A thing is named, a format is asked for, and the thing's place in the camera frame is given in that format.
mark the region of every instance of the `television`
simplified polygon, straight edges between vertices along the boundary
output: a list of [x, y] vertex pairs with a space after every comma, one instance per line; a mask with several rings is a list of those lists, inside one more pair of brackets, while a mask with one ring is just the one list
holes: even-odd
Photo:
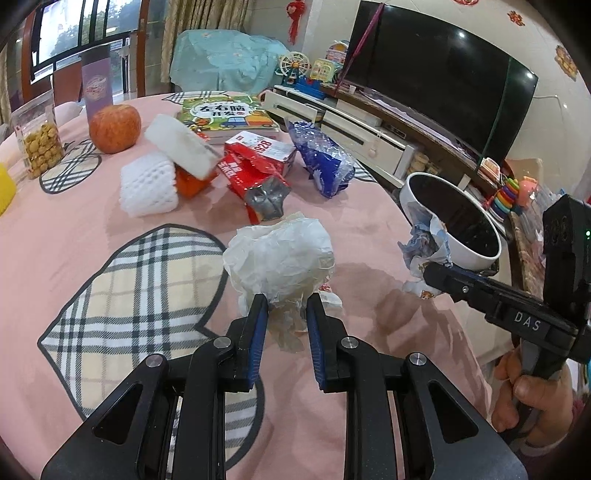
[[[378, 6], [360, 3], [345, 66]], [[538, 77], [462, 28], [386, 5], [345, 80], [408, 107], [411, 116], [413, 111], [424, 115], [475, 155], [500, 164], [525, 119]]]

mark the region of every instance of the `cookies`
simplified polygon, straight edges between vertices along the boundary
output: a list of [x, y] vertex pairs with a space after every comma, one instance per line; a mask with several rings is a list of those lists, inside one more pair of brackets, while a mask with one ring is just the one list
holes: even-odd
[[64, 157], [57, 127], [50, 122], [44, 123], [37, 131], [28, 134], [24, 138], [24, 144], [28, 157], [27, 173], [30, 179], [36, 179], [48, 169], [55, 167]]

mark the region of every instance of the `screw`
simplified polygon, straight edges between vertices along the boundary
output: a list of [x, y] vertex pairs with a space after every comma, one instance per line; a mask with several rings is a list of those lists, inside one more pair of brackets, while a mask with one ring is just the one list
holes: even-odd
[[357, 348], [359, 346], [359, 340], [355, 337], [344, 337], [340, 344], [345, 348]]
[[148, 365], [150, 368], [159, 367], [162, 365], [162, 355], [157, 355], [156, 353], [150, 355], [146, 359], [146, 365]]
[[410, 354], [410, 362], [413, 365], [417, 365], [418, 367], [421, 367], [427, 363], [427, 357], [424, 356], [422, 353], [411, 353]]
[[213, 341], [215, 348], [227, 348], [232, 344], [232, 341], [228, 337], [217, 337]]

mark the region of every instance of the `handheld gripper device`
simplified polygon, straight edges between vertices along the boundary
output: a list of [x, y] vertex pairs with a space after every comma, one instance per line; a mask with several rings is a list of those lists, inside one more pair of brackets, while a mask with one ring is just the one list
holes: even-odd
[[[522, 373], [556, 379], [567, 358], [591, 359], [591, 207], [564, 195], [543, 214], [544, 299], [459, 267], [431, 263], [428, 285], [485, 314], [487, 322], [521, 339]], [[501, 437], [517, 451], [539, 412], [514, 399], [519, 423]]]
[[506, 443], [425, 355], [378, 353], [326, 316], [317, 293], [306, 315], [320, 389], [347, 394], [345, 480], [397, 478], [394, 405], [407, 479], [527, 479]]
[[256, 295], [248, 317], [192, 355], [146, 357], [57, 451], [41, 479], [163, 480], [179, 397], [172, 479], [225, 479], [224, 393], [254, 386], [267, 320], [267, 299]]

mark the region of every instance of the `red chinese knot decoration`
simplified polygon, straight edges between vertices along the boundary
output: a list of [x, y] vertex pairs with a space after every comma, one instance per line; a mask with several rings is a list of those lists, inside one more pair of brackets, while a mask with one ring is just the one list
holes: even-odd
[[306, 11], [306, 4], [302, 0], [295, 0], [287, 4], [287, 14], [291, 18], [291, 26], [289, 30], [290, 43], [294, 45], [297, 38], [297, 30], [300, 25], [300, 17]]

